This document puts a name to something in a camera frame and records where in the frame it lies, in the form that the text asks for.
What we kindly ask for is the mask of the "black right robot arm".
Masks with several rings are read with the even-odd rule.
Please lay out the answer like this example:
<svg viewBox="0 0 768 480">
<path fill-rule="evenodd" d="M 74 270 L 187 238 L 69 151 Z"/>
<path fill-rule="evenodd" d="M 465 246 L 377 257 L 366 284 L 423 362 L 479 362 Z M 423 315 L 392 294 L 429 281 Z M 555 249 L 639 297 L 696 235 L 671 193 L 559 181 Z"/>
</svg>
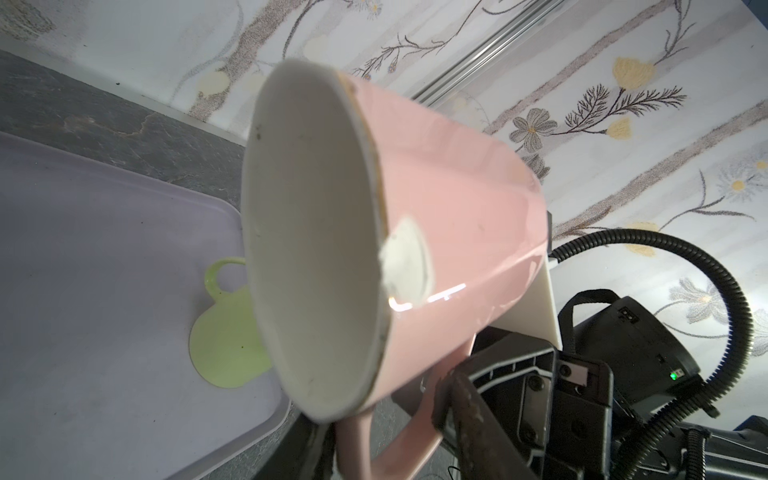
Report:
<svg viewBox="0 0 768 480">
<path fill-rule="evenodd" d="M 557 315 L 562 346 L 494 327 L 440 383 L 433 424 L 464 479 L 763 479 L 767 421 L 730 431 L 690 422 L 742 377 L 754 318 L 734 277 L 702 249 L 637 229 L 591 233 L 557 262 L 611 244 L 657 247 L 694 265 L 721 296 L 724 355 L 703 378 L 692 355 L 640 303 L 582 291 Z"/>
</svg>

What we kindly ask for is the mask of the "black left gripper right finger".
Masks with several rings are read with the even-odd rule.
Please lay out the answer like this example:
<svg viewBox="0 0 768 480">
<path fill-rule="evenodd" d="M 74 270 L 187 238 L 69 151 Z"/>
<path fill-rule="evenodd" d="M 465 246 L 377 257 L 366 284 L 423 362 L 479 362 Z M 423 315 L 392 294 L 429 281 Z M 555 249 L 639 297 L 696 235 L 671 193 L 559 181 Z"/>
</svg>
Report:
<svg viewBox="0 0 768 480">
<path fill-rule="evenodd" d="M 452 438 L 464 479 L 538 479 L 540 393 L 534 367 L 492 378 L 456 367 L 438 383 L 433 424 Z"/>
</svg>

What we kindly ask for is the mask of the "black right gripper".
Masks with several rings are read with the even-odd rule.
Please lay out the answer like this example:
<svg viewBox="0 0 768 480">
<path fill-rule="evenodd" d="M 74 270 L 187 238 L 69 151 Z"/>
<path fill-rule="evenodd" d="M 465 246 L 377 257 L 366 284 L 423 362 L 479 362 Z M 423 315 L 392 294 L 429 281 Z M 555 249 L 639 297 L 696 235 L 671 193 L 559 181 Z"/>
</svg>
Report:
<svg viewBox="0 0 768 480">
<path fill-rule="evenodd" d="M 540 412 L 538 479 L 607 479 L 610 476 L 613 374 L 603 362 L 557 350 L 531 336 L 488 327 L 471 356 L 458 367 L 500 375 L 534 367 L 540 393 L 531 405 Z"/>
</svg>

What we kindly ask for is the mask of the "pink ceramic mug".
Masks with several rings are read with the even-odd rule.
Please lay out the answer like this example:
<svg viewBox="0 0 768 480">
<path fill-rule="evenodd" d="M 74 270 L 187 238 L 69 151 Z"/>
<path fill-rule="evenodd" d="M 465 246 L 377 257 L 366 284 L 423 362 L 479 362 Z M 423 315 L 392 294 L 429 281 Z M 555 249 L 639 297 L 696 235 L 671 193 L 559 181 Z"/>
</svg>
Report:
<svg viewBox="0 0 768 480">
<path fill-rule="evenodd" d="M 280 63 L 257 97 L 241 213 L 280 383 L 335 428 L 346 479 L 410 479 L 440 443 L 427 390 L 370 453 L 374 406 L 445 376 L 547 261 L 536 175 L 506 144 L 332 68 Z"/>
</svg>

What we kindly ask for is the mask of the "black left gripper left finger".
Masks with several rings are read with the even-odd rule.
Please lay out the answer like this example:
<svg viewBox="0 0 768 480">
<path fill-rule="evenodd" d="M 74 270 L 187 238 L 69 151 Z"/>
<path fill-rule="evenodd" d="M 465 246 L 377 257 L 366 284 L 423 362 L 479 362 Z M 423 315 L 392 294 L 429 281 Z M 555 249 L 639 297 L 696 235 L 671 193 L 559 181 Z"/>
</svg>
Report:
<svg viewBox="0 0 768 480">
<path fill-rule="evenodd" d="M 253 479 L 331 479 L 335 450 L 334 424 L 318 424 L 301 413 Z"/>
</svg>

